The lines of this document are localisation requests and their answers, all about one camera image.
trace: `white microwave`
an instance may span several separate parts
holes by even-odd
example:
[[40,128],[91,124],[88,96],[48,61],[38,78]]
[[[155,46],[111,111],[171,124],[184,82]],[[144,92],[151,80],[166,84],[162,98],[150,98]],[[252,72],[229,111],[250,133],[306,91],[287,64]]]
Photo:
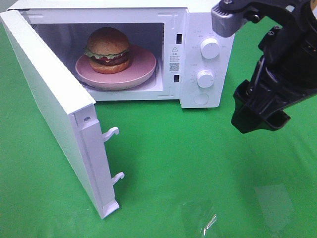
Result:
[[[220,102],[233,44],[211,25],[217,0],[19,0],[0,13],[22,71],[51,128],[101,218],[117,208],[94,104],[115,100],[179,100],[182,108]],[[82,80],[78,60],[90,34],[104,26],[124,32],[151,52],[155,68],[144,82],[122,90]]]

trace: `burger patty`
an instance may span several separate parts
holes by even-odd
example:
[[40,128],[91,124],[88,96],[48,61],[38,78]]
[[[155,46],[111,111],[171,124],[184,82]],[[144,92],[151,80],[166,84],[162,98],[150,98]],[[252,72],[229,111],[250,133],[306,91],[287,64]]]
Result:
[[113,65],[117,65],[117,64],[121,64],[121,63],[126,62],[129,59],[129,57],[130,57],[129,52],[126,52],[123,55],[121,55],[117,58],[114,58],[114,59],[104,60],[104,59],[96,59],[95,57],[92,57],[92,59],[97,63],[107,65],[107,66],[113,66]]

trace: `green surface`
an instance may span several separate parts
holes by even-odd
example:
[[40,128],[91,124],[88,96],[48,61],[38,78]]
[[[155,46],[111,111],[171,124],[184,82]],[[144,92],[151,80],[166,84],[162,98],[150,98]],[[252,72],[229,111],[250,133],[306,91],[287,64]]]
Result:
[[276,132],[240,134],[232,94],[273,23],[237,33],[220,107],[98,102],[120,209],[101,220],[42,118],[0,25],[0,237],[317,237],[317,97]]

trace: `open microwave door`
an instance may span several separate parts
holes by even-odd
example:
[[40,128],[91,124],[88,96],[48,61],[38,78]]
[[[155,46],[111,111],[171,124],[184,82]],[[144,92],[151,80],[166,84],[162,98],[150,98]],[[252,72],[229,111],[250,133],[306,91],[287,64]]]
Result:
[[95,100],[16,10],[0,17],[39,110],[101,218],[117,208]]

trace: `plate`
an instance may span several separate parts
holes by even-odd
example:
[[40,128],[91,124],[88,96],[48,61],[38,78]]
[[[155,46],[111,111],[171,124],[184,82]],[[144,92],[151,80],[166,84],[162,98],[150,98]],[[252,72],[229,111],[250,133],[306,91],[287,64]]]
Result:
[[152,76],[157,64],[152,52],[135,45],[130,46],[130,65],[118,73],[97,73],[90,67],[88,58],[83,55],[76,62],[78,80],[91,87],[111,91],[133,88],[144,83]]

